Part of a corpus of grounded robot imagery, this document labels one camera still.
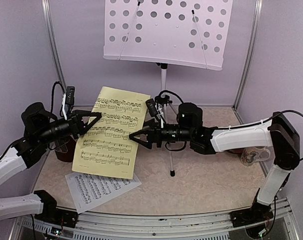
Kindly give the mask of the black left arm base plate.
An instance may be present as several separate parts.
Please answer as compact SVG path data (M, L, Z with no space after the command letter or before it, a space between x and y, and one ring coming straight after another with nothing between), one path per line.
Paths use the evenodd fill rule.
M36 214L35 218L46 223L74 229L76 227L78 216L79 215L76 211L56 208L53 213Z

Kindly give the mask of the white perforated music stand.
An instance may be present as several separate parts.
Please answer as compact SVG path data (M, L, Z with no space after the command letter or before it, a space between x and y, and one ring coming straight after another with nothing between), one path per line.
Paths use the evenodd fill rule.
M107 0L103 58L157 64L168 107L170 65L222 70L232 8L231 0Z

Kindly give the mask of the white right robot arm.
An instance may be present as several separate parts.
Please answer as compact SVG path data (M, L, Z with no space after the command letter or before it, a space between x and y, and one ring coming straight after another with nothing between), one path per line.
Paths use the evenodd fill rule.
M202 155L214 155L234 149L272 147L274 163L257 191L252 206L238 211L258 222L270 212L270 206L289 174L303 161L300 154L300 136L285 117L285 111L274 112L260 121L228 127L205 127L203 111L191 102L178 106L176 124L161 124L154 119L144 122L143 129L133 132L129 139L151 149L163 143L188 142L189 147Z

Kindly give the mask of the white sheet music page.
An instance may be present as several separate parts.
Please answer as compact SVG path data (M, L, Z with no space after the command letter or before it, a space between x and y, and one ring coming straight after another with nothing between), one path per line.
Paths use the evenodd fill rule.
M136 175L133 179L125 179L73 172L67 174L65 179L79 214L92 210L142 184Z

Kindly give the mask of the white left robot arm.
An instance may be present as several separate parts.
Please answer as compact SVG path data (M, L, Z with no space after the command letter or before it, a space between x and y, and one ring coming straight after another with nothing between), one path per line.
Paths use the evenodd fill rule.
M12 142L0 156L0 185L34 166L55 141L85 135L101 117L100 112L73 110L64 119L47 111L42 102L29 105L21 114L23 137ZM57 201L45 190L0 198L0 221L33 215L37 219L55 223L61 219L61 213Z

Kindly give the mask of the yellow sheet music page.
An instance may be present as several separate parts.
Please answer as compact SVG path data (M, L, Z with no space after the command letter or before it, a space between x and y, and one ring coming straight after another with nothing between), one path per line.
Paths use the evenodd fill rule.
M76 142L72 171L133 179L138 144L129 135L142 129L150 95L104 86L92 113L101 119Z

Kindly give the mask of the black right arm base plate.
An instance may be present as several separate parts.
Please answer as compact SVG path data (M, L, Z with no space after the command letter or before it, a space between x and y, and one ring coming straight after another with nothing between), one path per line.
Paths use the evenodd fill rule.
M234 228L243 227L272 219L274 214L271 210L254 210L251 208L232 211L230 218Z

